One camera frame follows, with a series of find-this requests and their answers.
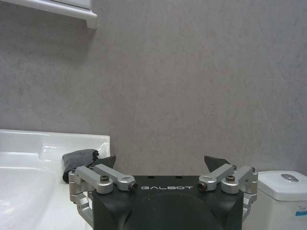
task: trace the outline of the gray tile wall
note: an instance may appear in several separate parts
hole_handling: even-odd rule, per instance
[[[204,154],[307,173],[306,0],[94,0],[99,28],[0,3],[0,127],[107,134],[116,168]]]

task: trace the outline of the gray towel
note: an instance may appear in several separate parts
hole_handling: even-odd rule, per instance
[[[90,165],[104,164],[109,168],[113,168],[115,163],[115,156],[99,159],[97,150],[83,149],[75,152],[67,153],[62,156],[64,161],[63,181],[69,182],[68,174],[73,168],[80,166],[89,167]]]

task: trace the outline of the white cabinet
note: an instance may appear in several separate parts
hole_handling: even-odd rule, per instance
[[[73,6],[79,6],[87,9],[92,8],[92,0],[55,0]]]
[[[97,28],[97,15],[92,11],[92,0],[1,0],[26,7],[85,19],[87,27]]]

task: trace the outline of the white toilet tank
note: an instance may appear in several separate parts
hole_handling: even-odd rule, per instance
[[[307,230],[307,177],[294,171],[259,173],[258,199],[244,230]]]

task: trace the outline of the hex bolt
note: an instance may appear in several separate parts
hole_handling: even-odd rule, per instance
[[[226,181],[228,181],[228,182],[233,182],[233,181],[235,181],[235,177],[234,176],[232,176],[232,175],[229,175],[229,176],[226,176]]]
[[[198,183],[197,187],[201,192],[205,192],[207,190],[207,184],[206,183]]]
[[[100,177],[100,182],[106,182],[109,181],[109,176],[101,176]]]
[[[139,185],[137,183],[129,184],[129,190],[135,192],[138,189]]]

